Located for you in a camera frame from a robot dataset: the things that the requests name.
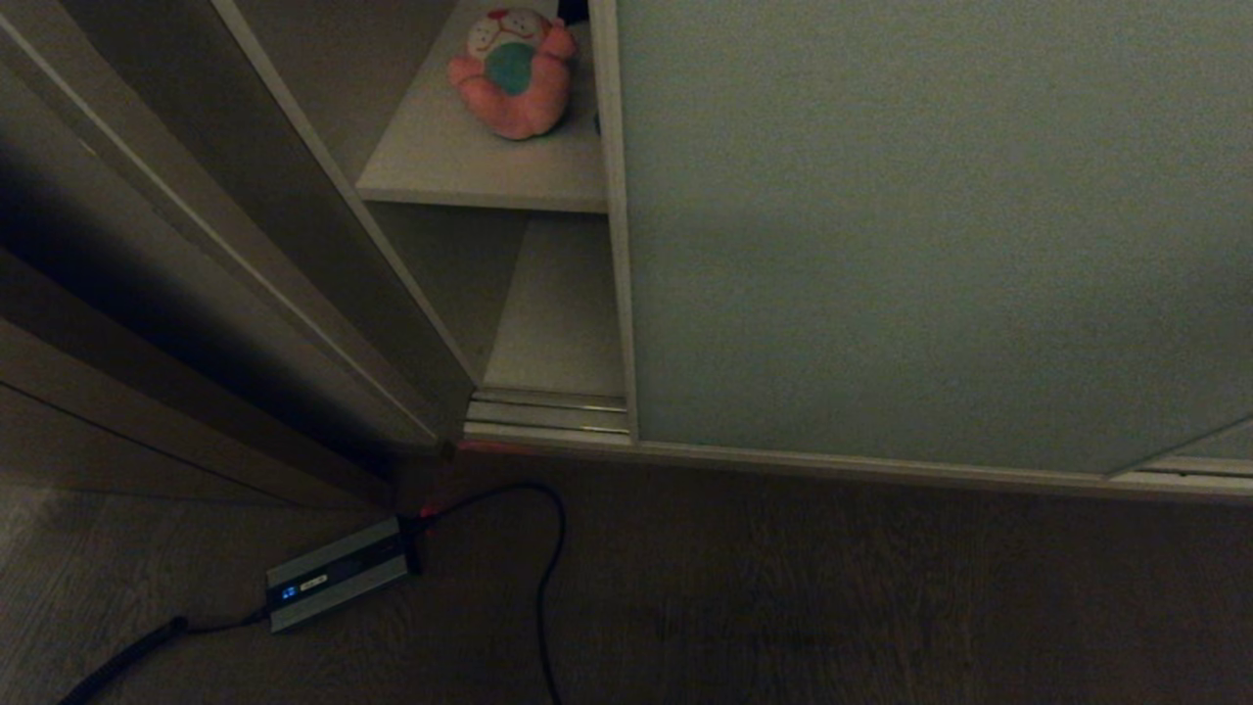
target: stuffed animal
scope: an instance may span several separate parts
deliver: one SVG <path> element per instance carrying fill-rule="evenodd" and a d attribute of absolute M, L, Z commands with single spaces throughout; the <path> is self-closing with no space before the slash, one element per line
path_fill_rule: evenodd
<path fill-rule="evenodd" d="M 496 134 L 526 139 L 553 129 L 565 113 L 575 51 L 560 19 L 492 10 L 470 29 L 466 53 L 449 61 L 449 80 Z"/>

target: power adapter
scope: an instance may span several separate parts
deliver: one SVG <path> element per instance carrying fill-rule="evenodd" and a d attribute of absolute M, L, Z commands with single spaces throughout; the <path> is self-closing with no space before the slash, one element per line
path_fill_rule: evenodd
<path fill-rule="evenodd" d="M 411 520 L 392 517 L 266 571 L 269 631 L 292 630 L 420 574 Z"/>

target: floor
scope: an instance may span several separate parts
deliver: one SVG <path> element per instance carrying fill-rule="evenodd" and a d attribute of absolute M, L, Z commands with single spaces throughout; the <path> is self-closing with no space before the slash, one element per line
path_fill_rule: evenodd
<path fill-rule="evenodd" d="M 566 497 L 569 704 L 1253 702 L 1253 507 L 460 466 L 436 497 Z M 173 615 L 242 616 L 267 567 L 376 518 L 0 487 L 0 702 L 56 701 Z M 424 540 L 421 579 L 289 636 L 187 637 L 99 702 L 544 702 L 554 527 L 538 496 L 500 498 Z"/>

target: shelf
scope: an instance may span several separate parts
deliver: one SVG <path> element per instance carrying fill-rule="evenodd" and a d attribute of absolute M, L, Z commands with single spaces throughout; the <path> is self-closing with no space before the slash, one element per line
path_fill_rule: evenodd
<path fill-rule="evenodd" d="M 625 397 L 613 270 L 604 217 L 531 215 L 484 387 Z"/>
<path fill-rule="evenodd" d="M 554 16 L 556 1 L 523 0 Z M 604 163 L 595 129 L 596 88 L 588 23 L 571 28 L 579 58 L 570 108 L 551 133 L 523 142 L 495 135 L 449 84 L 449 59 L 499 0 L 461 0 L 419 68 L 357 189 L 366 199 L 604 213 Z"/>

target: frosted glass panel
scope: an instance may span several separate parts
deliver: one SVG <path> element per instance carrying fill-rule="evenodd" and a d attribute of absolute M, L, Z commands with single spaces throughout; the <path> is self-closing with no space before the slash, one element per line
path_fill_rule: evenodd
<path fill-rule="evenodd" d="M 1253 3 L 618 8 L 644 440 L 1099 473 L 1253 412 Z"/>
<path fill-rule="evenodd" d="M 1220 438 L 1185 448 L 1180 456 L 1253 462 L 1253 428 L 1242 428 Z"/>

